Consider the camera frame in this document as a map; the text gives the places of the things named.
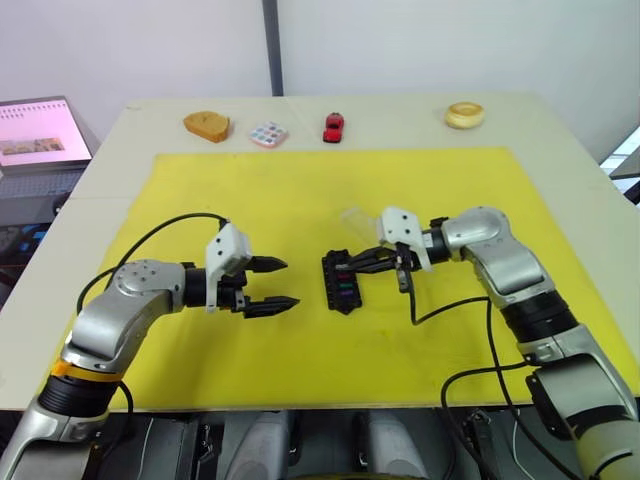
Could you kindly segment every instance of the laptop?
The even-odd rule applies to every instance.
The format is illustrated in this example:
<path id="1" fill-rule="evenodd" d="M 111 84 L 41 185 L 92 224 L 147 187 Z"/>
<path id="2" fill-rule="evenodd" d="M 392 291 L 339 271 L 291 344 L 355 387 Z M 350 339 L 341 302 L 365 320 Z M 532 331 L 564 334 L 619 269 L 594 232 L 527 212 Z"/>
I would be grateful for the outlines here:
<path id="1" fill-rule="evenodd" d="M 0 226 L 52 222 L 90 160 L 65 97 L 0 102 Z"/>

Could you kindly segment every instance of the red toy car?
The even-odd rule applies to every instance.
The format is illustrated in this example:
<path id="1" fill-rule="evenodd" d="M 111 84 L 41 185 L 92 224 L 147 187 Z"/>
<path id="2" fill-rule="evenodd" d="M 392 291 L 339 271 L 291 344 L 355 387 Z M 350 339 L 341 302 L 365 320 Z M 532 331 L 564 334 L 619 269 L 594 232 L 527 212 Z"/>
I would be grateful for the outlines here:
<path id="1" fill-rule="evenodd" d="M 325 127 L 322 140 L 327 143 L 340 143 L 340 140 L 342 140 L 342 128 L 344 127 L 342 115 L 333 112 L 327 117 Z"/>

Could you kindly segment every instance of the white box with colored buttons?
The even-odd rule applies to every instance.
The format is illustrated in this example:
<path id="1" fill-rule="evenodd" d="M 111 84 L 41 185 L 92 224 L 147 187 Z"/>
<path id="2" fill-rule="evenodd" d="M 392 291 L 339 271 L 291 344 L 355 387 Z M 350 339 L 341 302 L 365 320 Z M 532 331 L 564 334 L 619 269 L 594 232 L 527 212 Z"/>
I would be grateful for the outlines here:
<path id="1" fill-rule="evenodd" d="M 265 122 L 254 128 L 249 138 L 262 147 L 273 148 L 287 138 L 287 131 L 274 122 Z"/>

